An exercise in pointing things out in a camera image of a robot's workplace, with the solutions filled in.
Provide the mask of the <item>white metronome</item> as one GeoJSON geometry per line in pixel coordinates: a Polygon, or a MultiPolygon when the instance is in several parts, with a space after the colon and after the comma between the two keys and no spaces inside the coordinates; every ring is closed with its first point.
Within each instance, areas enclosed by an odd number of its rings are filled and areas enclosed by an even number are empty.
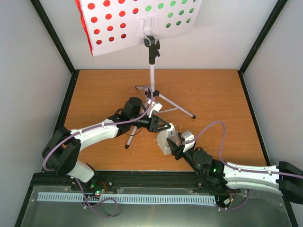
{"type": "Polygon", "coordinates": [[[172,140],[177,146],[180,145],[178,131],[175,129],[172,123],[170,123],[169,129],[159,132],[156,138],[157,145],[159,146],[164,155],[171,154],[171,149],[169,143],[167,142],[167,139],[172,140]]]}

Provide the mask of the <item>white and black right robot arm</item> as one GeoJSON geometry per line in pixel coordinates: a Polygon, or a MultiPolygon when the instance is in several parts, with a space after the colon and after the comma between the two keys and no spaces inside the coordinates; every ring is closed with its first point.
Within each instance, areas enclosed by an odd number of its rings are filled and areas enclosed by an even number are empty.
{"type": "Polygon", "coordinates": [[[303,172],[286,161],[277,166],[243,166],[213,159],[201,147],[188,148],[166,139],[176,160],[184,159],[212,190],[248,189],[271,192],[285,197],[289,202],[303,202],[303,172]]]}

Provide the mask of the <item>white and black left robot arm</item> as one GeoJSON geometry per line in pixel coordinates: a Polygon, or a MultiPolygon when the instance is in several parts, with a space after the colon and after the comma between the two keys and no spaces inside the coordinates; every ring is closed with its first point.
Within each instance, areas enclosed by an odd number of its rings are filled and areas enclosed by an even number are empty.
{"type": "Polygon", "coordinates": [[[141,99],[131,97],[122,109],[98,124],[76,130],[59,128],[42,152],[44,170],[77,178],[87,190],[96,189],[98,178],[89,165],[78,160],[79,153],[95,143],[129,132],[132,126],[154,133],[170,129],[171,124],[153,114],[161,109],[161,104],[151,100],[148,104],[145,108],[141,99]]]}

